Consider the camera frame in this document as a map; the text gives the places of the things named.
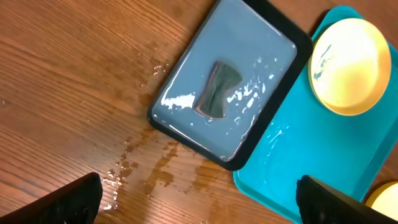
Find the wooden table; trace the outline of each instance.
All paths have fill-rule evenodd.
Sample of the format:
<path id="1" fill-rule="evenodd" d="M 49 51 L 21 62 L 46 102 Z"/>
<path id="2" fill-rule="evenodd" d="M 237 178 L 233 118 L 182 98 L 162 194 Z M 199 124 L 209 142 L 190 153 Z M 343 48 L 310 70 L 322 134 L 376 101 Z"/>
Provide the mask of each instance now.
<path id="1" fill-rule="evenodd" d="M 285 223 L 146 111 L 215 0 L 0 1 L 0 216 L 89 173 L 96 223 Z M 273 0 L 310 32 L 354 6 L 398 46 L 395 1 Z M 398 149 L 375 183 L 398 178 Z"/>

